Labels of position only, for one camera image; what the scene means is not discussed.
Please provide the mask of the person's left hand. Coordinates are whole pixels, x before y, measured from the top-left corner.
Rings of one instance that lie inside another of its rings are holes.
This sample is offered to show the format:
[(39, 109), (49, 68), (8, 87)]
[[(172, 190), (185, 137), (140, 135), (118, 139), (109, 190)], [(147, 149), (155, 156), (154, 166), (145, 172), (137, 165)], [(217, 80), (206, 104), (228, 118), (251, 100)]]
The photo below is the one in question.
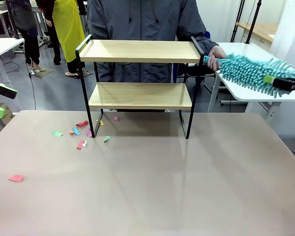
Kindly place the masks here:
[(209, 60), (207, 62), (207, 66), (214, 72), (219, 69), (218, 59), (225, 59), (227, 57), (224, 50), (217, 45), (210, 50), (208, 56)]

